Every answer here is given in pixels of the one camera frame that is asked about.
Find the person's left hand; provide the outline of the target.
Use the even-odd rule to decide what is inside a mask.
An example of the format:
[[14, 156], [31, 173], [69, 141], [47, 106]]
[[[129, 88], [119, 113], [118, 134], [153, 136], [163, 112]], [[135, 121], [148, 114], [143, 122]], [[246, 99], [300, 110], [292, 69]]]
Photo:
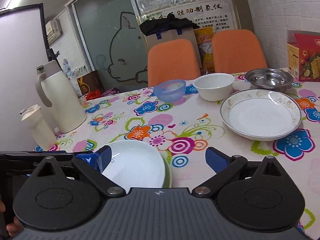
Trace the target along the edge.
[[[5, 205], [0, 200], [0, 213], [5, 212]], [[20, 233], [23, 230], [23, 227], [20, 224], [20, 221], [17, 217], [14, 217], [14, 221], [6, 226], [7, 232], [10, 237], [16, 236], [18, 233]]]

